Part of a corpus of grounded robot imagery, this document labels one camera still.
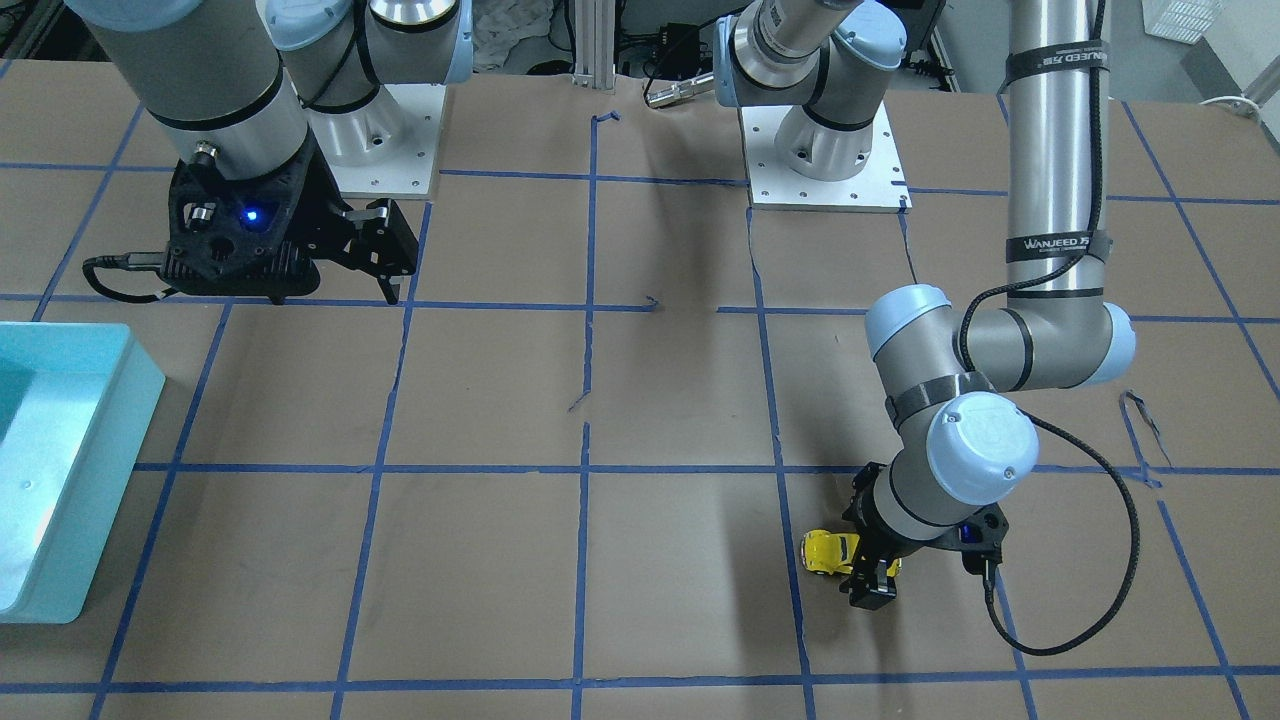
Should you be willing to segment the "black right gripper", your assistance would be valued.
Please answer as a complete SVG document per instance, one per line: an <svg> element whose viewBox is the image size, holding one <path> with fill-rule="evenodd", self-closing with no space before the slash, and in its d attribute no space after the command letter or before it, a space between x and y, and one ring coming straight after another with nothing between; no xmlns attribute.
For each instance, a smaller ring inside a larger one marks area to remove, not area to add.
<svg viewBox="0 0 1280 720"><path fill-rule="evenodd" d="M419 240L397 201L376 199L365 209L348 205L314 136L300 195L300 250L375 278L389 305L399 302L396 277L419 269Z"/></svg>

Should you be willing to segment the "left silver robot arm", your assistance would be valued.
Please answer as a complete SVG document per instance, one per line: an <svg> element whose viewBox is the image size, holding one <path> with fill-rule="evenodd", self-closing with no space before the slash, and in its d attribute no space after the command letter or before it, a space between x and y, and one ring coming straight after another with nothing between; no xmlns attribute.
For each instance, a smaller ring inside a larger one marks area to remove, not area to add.
<svg viewBox="0 0 1280 720"><path fill-rule="evenodd" d="M906 51L906 31L876 1L754 1L716 24L713 72L727 108L783 106L773 147L812 181L849 181L872 159L876 114ZM998 501L1039 455L1029 389L1105 383L1137 351L1129 315L1103 299L1103 114L1110 23L1102 1L1019 1L1002 91L1011 187L1007 302L957 310L932 284L878 299L865 319L886 411L902 441L888 465L855 479L851 571L859 609L896 596L892 562L948 548L991 580Z"/></svg>

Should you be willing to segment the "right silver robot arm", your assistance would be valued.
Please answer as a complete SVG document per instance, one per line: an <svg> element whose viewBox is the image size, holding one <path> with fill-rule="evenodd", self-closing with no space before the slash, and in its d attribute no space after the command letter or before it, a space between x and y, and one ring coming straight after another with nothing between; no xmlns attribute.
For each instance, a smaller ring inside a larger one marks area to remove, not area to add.
<svg viewBox="0 0 1280 720"><path fill-rule="evenodd" d="M393 199L357 209L334 170L412 151L394 85L463 82L468 1L72 1L179 154L166 247L90 258L124 304L177 293L312 293L320 261L370 275L389 305L419 269Z"/></svg>

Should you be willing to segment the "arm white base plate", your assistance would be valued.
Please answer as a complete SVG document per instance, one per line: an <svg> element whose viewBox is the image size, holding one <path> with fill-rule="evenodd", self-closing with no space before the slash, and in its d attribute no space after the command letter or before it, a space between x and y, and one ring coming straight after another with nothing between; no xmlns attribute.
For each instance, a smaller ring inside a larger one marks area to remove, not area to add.
<svg viewBox="0 0 1280 720"><path fill-rule="evenodd" d="M436 178L448 87L387 85L346 114L308 110L308 123L340 193L429 200Z"/></svg>
<svg viewBox="0 0 1280 720"><path fill-rule="evenodd" d="M913 206L884 104L851 132L800 106L740 110L751 206L763 210L905 213Z"/></svg>

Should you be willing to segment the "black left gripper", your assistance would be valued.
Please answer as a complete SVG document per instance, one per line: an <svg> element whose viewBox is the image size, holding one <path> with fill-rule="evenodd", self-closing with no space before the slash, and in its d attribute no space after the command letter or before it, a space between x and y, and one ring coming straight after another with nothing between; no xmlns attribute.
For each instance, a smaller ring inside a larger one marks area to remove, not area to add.
<svg viewBox="0 0 1280 720"><path fill-rule="evenodd" d="M859 534L858 557L876 559L874 570L850 575L850 605L855 609L878 610L897 598L896 575L900 560L927 547L959 552L966 571L984 573L984 562L1004 561L1002 543L1009 521L997 503L977 509L969 518L950 527L936 538L909 539L890 528L873 500L873 491L888 488L888 469L883 462L868 462L852 479L852 497L842 514Z"/></svg>

